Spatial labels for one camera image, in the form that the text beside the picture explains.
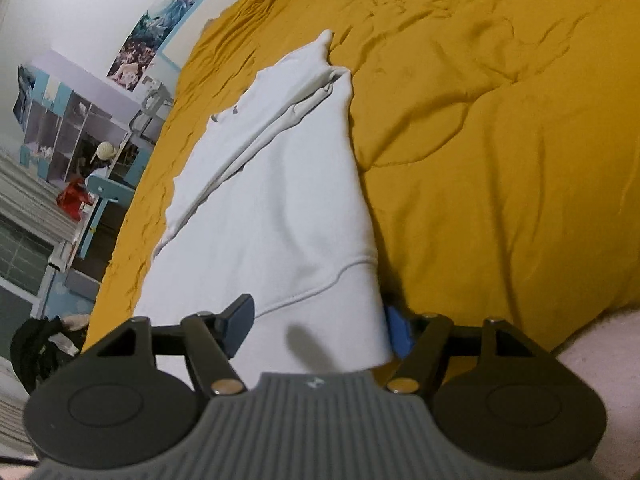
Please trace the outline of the white printed t-shirt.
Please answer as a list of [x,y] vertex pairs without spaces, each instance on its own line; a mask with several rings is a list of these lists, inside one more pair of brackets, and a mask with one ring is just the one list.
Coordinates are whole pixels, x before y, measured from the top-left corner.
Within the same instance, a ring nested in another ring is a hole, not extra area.
[[392,357],[378,251],[348,134],[352,75],[333,35],[258,72],[209,118],[175,177],[134,314],[175,325],[241,295],[254,323],[232,364],[266,373],[370,370]]

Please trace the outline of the black clothes pile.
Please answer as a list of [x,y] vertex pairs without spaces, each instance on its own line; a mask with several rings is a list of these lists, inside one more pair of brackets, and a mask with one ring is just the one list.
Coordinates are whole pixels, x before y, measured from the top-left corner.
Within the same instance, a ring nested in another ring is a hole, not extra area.
[[80,355],[89,320],[88,314],[29,318],[17,329],[10,344],[10,361],[27,393]]

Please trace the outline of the blue wooden chair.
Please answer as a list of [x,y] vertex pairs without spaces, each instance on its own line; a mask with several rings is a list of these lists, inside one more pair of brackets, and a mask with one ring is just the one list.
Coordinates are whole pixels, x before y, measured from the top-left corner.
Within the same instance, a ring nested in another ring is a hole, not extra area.
[[90,174],[85,180],[85,187],[93,200],[90,208],[82,217],[81,230],[75,240],[75,256],[81,259],[87,255],[106,207],[113,204],[128,208],[134,198],[132,186],[113,180],[108,174],[102,174],[102,172]]

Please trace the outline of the red bag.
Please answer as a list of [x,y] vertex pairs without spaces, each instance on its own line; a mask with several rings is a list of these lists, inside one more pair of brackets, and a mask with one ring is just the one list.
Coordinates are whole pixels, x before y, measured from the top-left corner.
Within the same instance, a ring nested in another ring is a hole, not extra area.
[[81,220],[81,211],[85,206],[91,206],[93,200],[86,189],[85,179],[76,178],[67,183],[64,190],[56,196],[55,203],[72,220]]

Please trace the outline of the cream round hat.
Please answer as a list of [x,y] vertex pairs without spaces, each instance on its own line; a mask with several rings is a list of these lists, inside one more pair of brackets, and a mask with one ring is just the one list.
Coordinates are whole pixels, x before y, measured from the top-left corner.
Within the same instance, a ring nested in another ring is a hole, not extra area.
[[111,144],[111,142],[103,141],[97,147],[94,152],[91,162],[110,162],[118,153],[118,148]]

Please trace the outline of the mustard yellow bed comforter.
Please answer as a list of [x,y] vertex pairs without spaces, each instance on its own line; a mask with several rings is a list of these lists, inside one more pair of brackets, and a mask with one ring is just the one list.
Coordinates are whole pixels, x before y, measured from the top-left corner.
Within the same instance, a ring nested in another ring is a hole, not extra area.
[[90,318],[134,314],[209,118],[329,30],[380,293],[551,349],[639,299],[639,0],[238,0],[181,70]]

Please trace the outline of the purple blue shelf unit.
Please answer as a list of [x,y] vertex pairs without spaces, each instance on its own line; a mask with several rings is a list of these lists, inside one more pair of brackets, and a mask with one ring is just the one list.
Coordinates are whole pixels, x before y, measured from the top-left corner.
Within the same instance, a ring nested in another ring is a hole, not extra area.
[[57,188],[77,177],[102,142],[120,148],[139,103],[49,50],[17,69],[13,114],[24,132],[18,163]]

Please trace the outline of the anime poster strip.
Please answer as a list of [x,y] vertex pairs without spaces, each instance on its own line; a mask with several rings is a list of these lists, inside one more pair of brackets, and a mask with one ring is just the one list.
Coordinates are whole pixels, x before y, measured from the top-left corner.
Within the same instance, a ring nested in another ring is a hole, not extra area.
[[134,90],[167,37],[197,2],[154,0],[120,47],[107,78]]

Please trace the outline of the white blue bed headboard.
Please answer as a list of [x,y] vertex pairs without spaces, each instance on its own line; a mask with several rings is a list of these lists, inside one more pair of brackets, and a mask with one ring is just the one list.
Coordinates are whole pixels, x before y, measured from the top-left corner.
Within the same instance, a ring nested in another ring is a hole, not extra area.
[[178,78],[205,25],[238,0],[198,0],[168,35],[152,61],[148,75],[174,96]]

